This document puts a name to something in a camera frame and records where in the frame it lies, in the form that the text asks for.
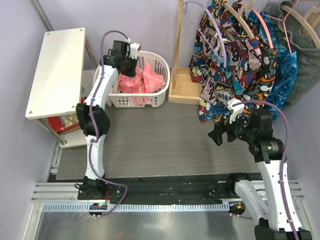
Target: pink plastic bag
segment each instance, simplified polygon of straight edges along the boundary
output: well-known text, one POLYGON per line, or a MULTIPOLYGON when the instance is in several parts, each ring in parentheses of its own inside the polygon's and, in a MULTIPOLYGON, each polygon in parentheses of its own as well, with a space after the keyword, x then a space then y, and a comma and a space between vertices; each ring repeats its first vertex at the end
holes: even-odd
POLYGON ((135 76, 129 77, 123 74, 118 76, 118 88, 126 94, 141 94, 146 91, 143 83, 143 73, 139 66, 135 68, 135 76))
POLYGON ((129 77, 119 74, 118 88, 126 94, 149 94, 166 85, 164 77, 156 74, 149 63, 145 63, 144 70, 135 68, 135 76, 129 77))
POLYGON ((156 74, 149 63, 145 63, 143 70, 145 93, 153 93, 166 85, 164 77, 156 74))

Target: laundry basket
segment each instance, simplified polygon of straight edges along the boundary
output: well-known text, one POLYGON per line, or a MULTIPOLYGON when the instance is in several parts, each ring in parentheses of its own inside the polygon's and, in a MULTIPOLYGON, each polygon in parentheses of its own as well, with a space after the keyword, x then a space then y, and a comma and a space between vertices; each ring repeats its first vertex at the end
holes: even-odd
MULTIPOLYGON (((118 80, 116 80, 106 101, 109 107, 113 104, 116 108, 143 108, 145 105, 151 105, 153 108, 156 108, 164 103, 166 91, 170 84, 169 66, 166 60, 158 54, 149 51, 139 51, 137 65, 141 69, 144 69, 145 63, 150 64, 155 73, 163 76, 165 86, 154 93, 122 93, 118 89, 118 80)), ((93 84, 97 80, 100 67, 99 65, 95 70, 93 84)))

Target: clothes hanger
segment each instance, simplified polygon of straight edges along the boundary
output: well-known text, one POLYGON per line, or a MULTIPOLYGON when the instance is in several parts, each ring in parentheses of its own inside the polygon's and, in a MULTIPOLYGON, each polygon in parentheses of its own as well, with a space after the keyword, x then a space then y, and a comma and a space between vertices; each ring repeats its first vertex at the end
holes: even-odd
MULTIPOLYGON (((320 7, 312 6, 310 8, 310 10, 304 15, 304 17, 302 17, 299 13, 297 13, 295 10, 293 10, 292 8, 290 8, 290 7, 286 6, 286 5, 281 5, 280 8, 282 10, 288 12, 288 14, 292 15, 296 20, 299 21, 299 23, 304 27, 304 29, 310 34, 310 36, 311 36, 316 48, 320 49, 320 39, 319 39, 318 35, 316 34, 315 30, 311 27, 311 25, 307 21, 307 19, 310 17, 310 15, 312 13, 320 13, 320 7)), ((287 30, 285 28, 284 28, 284 31, 285 31, 285 35, 286 35, 286 37, 288 39, 287 32, 286 32, 287 30)))
POLYGON ((245 9, 251 8, 255 4, 256 0, 251 0, 250 3, 244 3, 241 8, 239 13, 233 9, 232 6, 230 6, 227 2, 223 2, 222 6, 227 9, 237 20, 238 22, 242 25, 244 28, 245 32, 248 34, 250 39, 254 39, 255 36, 253 32, 251 31, 250 27, 246 23, 246 21, 242 18, 242 13, 244 12, 245 9))
MULTIPOLYGON (((307 17, 307 22, 310 24, 310 26, 313 29, 315 29, 315 27, 320 22, 320 14, 319 14, 319 11, 318 11, 319 9, 320 9, 320 3, 319 3, 319 5, 317 7, 316 6, 312 6, 310 8, 310 10, 306 13, 306 15, 309 15, 307 17)), ((303 28, 301 30, 301 34, 306 35, 306 36, 309 35, 308 31, 305 28, 303 28)))
POLYGON ((289 51, 290 53, 292 54, 292 51, 291 51, 291 46, 290 46, 290 41, 289 41, 289 38, 288 38, 288 34, 287 34, 287 28, 286 28, 286 20, 287 20, 287 17, 290 15, 290 13, 294 10, 295 6, 298 4, 299 0, 297 0, 294 5, 292 6, 292 8, 288 7, 288 10, 285 10, 282 8, 283 5, 280 6, 281 9, 285 10, 287 12, 287 14, 284 16, 284 18, 280 19, 280 18, 276 18, 274 16, 270 16, 270 15, 266 15, 268 16, 269 18, 271 19, 274 19, 274 20, 277 20, 277 21, 280 21, 282 22, 283 24, 283 29, 284 29, 284 35, 285 35, 285 38, 286 38, 286 42, 288 43, 288 48, 289 48, 289 51))
POLYGON ((207 40, 206 36, 201 32, 201 29, 190 19, 190 17, 187 15, 187 6, 188 3, 192 3, 192 4, 197 4, 199 5, 201 8, 204 9, 205 13, 208 15, 208 17, 210 18, 211 22, 213 23, 213 26, 215 28, 215 31, 217 33, 218 39, 220 41, 221 44, 221 48, 222 48, 222 58, 223 58, 223 67, 226 68, 227 67, 227 53, 226 53, 226 47, 221 35, 221 32, 219 30, 219 27, 214 19, 214 17, 212 16, 211 12, 208 10, 208 8, 206 6, 204 6, 203 4, 196 2, 196 1, 192 1, 192 0, 187 0, 183 3, 183 14, 186 16, 187 19, 189 19, 189 21, 196 27, 196 29, 199 31, 199 33, 202 35, 203 39, 206 41, 206 43, 209 45, 209 47, 212 49, 212 51, 214 52, 214 54, 220 59, 221 56, 219 56, 219 54, 216 52, 216 50, 213 48, 213 46, 210 44, 210 42, 207 40))
POLYGON ((241 8, 240 8, 239 13, 242 14, 244 12, 243 7, 245 5, 245 7, 249 7, 252 10, 252 12, 257 16, 257 18, 260 20, 260 22, 262 24, 262 27, 263 27, 263 29, 264 29, 264 31, 266 33, 266 37, 268 39, 269 46, 270 46, 270 48, 273 49, 274 48, 274 44, 272 43, 272 39, 271 39, 271 35, 270 35, 270 32, 269 32, 269 29, 267 27, 266 22, 264 21, 264 19, 260 15, 260 13, 253 6, 249 6, 250 4, 244 3, 243 1, 240 1, 239 4, 242 5, 241 8))

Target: wooden base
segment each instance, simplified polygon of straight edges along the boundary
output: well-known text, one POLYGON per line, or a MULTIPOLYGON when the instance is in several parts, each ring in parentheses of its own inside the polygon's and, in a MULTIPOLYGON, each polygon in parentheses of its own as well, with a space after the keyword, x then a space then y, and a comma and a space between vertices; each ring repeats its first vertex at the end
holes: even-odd
POLYGON ((188 67, 177 67, 175 76, 175 88, 173 89, 173 75, 169 88, 169 102, 180 104, 199 104, 199 96, 202 83, 191 81, 188 67))

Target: pink hanger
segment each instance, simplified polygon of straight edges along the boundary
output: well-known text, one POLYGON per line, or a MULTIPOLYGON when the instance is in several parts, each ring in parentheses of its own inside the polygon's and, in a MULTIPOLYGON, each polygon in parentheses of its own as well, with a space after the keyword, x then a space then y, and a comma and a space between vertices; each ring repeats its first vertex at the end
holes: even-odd
POLYGON ((276 18, 276 17, 273 17, 273 16, 266 15, 266 16, 268 16, 268 17, 271 18, 271 19, 275 19, 275 20, 278 20, 278 21, 283 22, 283 30, 284 30, 285 38, 286 38, 286 41, 287 41, 287 43, 288 43, 288 48, 289 48, 289 51, 290 51, 291 54, 292 54, 292 51, 291 51, 290 41, 289 41, 288 34, 287 34, 286 20, 287 20, 287 17, 290 15, 291 11, 292 11, 292 10, 295 8, 295 6, 298 4, 298 2, 299 2, 299 0, 296 0, 295 4, 292 6, 292 8, 290 9, 290 11, 288 11, 288 13, 284 16, 283 19, 279 19, 279 18, 276 18))
POLYGON ((270 32, 269 32, 269 29, 267 27, 267 24, 266 22, 264 21, 264 19, 262 18, 262 16, 260 15, 260 13, 254 8, 254 7, 250 7, 250 9, 252 10, 252 12, 254 12, 254 14, 258 17, 258 19, 260 20, 263 28, 264 28, 264 31, 266 33, 266 37, 268 38, 268 42, 269 42, 269 46, 270 48, 274 48, 274 45, 272 43, 272 39, 271 39, 271 35, 270 35, 270 32))

